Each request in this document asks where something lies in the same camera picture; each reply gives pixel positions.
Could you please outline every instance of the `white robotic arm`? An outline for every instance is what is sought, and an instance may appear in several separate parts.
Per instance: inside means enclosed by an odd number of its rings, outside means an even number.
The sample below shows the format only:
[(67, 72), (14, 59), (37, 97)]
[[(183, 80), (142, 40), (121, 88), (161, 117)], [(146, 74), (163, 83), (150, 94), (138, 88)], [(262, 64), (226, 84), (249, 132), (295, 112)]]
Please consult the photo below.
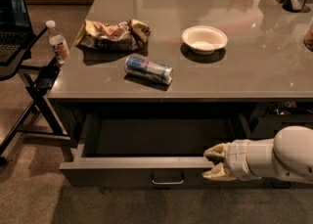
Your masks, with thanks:
[(203, 174), (210, 180), (254, 180), (262, 177), (313, 184), (313, 130), (290, 126), (274, 139), (236, 140), (204, 152), (213, 162)]

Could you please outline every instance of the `soda can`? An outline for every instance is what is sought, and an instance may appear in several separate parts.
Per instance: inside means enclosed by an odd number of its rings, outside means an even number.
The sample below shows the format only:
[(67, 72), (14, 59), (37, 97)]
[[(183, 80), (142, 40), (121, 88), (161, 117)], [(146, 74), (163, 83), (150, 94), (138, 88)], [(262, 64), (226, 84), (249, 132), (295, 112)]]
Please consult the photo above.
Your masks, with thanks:
[(173, 68), (136, 57), (128, 57), (125, 72), (156, 83), (169, 85), (172, 81)]

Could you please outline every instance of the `black laptop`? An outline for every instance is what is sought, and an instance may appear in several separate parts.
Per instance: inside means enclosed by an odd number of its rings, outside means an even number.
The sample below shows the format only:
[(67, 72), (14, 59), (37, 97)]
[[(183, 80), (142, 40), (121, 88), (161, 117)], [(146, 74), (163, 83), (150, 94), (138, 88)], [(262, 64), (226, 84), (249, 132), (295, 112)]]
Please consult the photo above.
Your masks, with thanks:
[(0, 0), (0, 65), (8, 65), (33, 38), (24, 0)]

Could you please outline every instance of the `silver can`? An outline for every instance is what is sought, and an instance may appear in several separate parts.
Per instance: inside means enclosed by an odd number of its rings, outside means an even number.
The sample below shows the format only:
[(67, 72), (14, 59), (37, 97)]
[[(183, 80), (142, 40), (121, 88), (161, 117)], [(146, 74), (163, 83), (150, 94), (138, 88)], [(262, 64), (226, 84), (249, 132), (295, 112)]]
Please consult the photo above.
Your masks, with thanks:
[(169, 85), (172, 81), (173, 68), (136, 57), (128, 57), (125, 72), (156, 83)]

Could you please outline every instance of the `laptop keyboard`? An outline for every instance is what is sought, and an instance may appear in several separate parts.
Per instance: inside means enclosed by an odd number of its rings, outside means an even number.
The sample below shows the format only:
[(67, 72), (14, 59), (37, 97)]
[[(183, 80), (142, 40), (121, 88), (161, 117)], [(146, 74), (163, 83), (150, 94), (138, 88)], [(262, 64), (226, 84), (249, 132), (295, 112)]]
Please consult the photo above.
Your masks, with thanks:
[(12, 50), (20, 45), (25, 33), (0, 32), (0, 49)]

